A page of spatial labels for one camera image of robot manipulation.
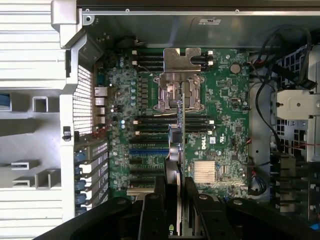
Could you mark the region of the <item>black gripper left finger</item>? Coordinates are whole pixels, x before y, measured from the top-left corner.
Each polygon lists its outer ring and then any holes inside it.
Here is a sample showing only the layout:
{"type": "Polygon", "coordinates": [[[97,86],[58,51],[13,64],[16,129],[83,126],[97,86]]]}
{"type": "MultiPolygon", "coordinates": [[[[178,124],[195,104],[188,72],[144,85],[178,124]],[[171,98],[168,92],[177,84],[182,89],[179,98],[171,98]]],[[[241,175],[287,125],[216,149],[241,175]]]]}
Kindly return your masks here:
{"type": "Polygon", "coordinates": [[[114,197],[45,232],[39,240],[165,240],[164,206],[166,181],[155,179],[155,189],[131,202],[114,197]]]}

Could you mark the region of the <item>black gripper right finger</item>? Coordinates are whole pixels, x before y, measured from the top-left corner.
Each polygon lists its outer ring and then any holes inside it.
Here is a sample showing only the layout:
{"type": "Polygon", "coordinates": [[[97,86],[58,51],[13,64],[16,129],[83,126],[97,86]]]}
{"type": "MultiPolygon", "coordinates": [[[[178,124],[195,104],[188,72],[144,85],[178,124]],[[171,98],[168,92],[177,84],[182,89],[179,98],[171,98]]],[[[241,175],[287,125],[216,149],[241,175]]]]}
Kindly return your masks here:
{"type": "Polygon", "coordinates": [[[252,200],[232,198],[223,203],[199,193],[192,177],[185,178],[185,193],[194,207],[206,240],[318,240],[320,233],[252,200]]]}

